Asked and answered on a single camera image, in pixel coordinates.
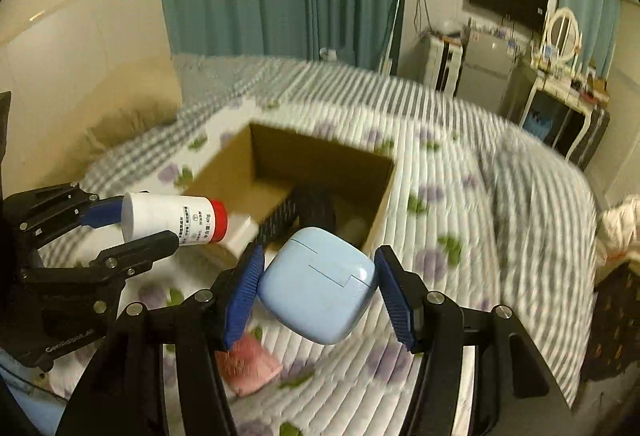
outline green leaf print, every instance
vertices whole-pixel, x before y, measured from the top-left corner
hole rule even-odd
[[[262,343],[262,328],[260,326],[256,326],[251,334],[258,340],[258,342]]]
[[[187,149],[189,149],[190,151],[199,151],[202,146],[207,143],[208,139],[209,137],[207,136],[207,133],[203,132],[189,144]]]
[[[280,107],[280,103],[277,100],[274,100],[272,102],[267,102],[266,104],[263,104],[260,106],[260,109],[263,111],[271,111],[273,109],[278,109]]]
[[[284,389],[285,387],[293,389],[294,387],[299,387],[307,380],[311,380],[311,378],[314,376],[314,373],[315,371],[313,369],[309,369],[308,371],[305,371],[296,377],[285,380],[278,386],[278,389]]]
[[[462,244],[460,243],[459,239],[452,236],[440,236],[438,238],[438,244],[440,244],[443,247],[444,251],[447,253],[449,266],[457,266],[460,264]]]
[[[433,140],[427,140],[426,142],[421,142],[420,147],[427,151],[438,152],[440,150],[440,144],[438,142],[434,142]]]
[[[409,194],[409,201],[406,204],[406,209],[416,215],[427,214],[429,212],[428,204],[424,203],[416,194]]]
[[[177,288],[169,288],[169,300],[166,302],[167,306],[175,306],[184,301],[184,295]]]
[[[393,138],[385,138],[382,143],[376,145],[373,148],[373,152],[375,154],[379,154],[380,156],[393,156],[394,155],[394,147],[396,146],[396,142]]]
[[[174,181],[174,187],[185,189],[191,185],[191,183],[193,183],[193,172],[188,165],[183,165],[182,172],[178,174],[178,177]]]
[[[280,436],[302,436],[302,431],[286,421],[280,426]]]

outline cable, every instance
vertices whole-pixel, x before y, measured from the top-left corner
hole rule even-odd
[[[55,398],[56,400],[60,400],[61,402],[64,402],[65,404],[68,402],[66,398],[62,398],[61,396],[55,394],[53,391],[50,391],[48,389],[45,389],[44,387],[40,387],[40,386],[36,386],[35,384],[32,384],[29,380],[21,377],[19,374],[15,374],[13,371],[7,369],[4,365],[0,364],[0,369],[2,369],[4,372],[6,372],[7,374],[10,374],[12,377],[14,377],[16,380],[19,380],[20,382],[26,384],[27,386],[33,387],[34,389],[38,389],[42,392],[47,393],[49,396],[52,396],[53,398]]]
[[[420,3],[423,2],[424,3],[424,11],[427,14],[427,24],[429,26],[429,32],[433,30],[433,28],[431,28],[431,19],[429,17],[429,7],[427,6],[427,0],[416,0],[415,1],[415,14],[414,14],[414,29],[415,29],[415,34],[422,38],[422,9],[420,7]]]

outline pillow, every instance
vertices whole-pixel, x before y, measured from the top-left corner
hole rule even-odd
[[[6,151],[6,123],[9,120],[11,92],[0,93],[0,201],[2,201],[2,159]]]
[[[109,149],[174,122],[181,104],[170,58],[121,64],[51,128],[27,158],[20,190],[82,179]]]

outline purple flower print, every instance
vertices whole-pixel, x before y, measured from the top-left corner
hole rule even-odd
[[[149,310],[166,306],[167,292],[157,284],[147,284],[138,291],[138,300]]]
[[[313,134],[320,138],[330,138],[334,135],[335,126],[329,120],[316,123]]]
[[[444,198],[444,190],[437,185],[420,185],[418,197],[425,203],[436,203]]]
[[[238,436],[273,436],[271,427],[260,420],[246,421],[237,431]]]
[[[173,183],[180,175],[180,168],[175,163],[170,163],[158,173],[158,179],[164,183]]]
[[[236,134],[231,131],[225,131],[220,135],[220,147],[224,147]]]
[[[462,179],[462,186],[465,189],[475,189],[478,187],[478,178],[476,178],[473,174],[469,174]]]
[[[484,297],[480,301],[480,304],[478,305],[478,309],[480,311],[491,311],[491,305],[489,304],[489,299],[487,297]]]
[[[420,140],[420,143],[432,142],[433,140],[435,140],[433,132],[425,127],[418,131],[416,136]]]
[[[437,282],[447,273],[447,254],[441,248],[427,248],[415,254],[414,273]]]
[[[367,143],[377,143],[379,140],[384,140],[384,135],[379,129],[371,129],[367,134]]]
[[[285,368],[280,372],[280,378],[283,380],[293,378],[298,376],[303,369],[305,369],[305,361],[300,358],[296,358],[288,369]]]
[[[397,384],[406,378],[411,367],[411,353],[400,342],[377,344],[367,357],[367,369],[382,384]]]
[[[178,380],[178,374],[175,369],[175,356],[164,356],[162,358],[162,376],[167,387],[171,387]]]

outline refrigerator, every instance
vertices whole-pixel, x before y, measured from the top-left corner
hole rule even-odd
[[[455,96],[498,114],[514,57],[509,40],[472,31]]]

